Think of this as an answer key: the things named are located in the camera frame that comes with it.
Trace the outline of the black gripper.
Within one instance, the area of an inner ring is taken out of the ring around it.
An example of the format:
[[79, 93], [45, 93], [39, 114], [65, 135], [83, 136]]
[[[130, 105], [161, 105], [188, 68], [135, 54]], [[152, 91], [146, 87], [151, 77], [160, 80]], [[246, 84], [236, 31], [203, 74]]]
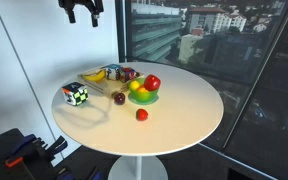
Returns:
[[58, 0], [58, 3], [61, 8], [66, 8], [69, 22], [72, 24], [76, 23], [73, 11], [75, 5], [84, 5], [87, 8], [96, 9], [91, 10], [91, 21], [93, 27], [98, 26], [99, 12], [97, 10], [103, 10], [102, 0]]

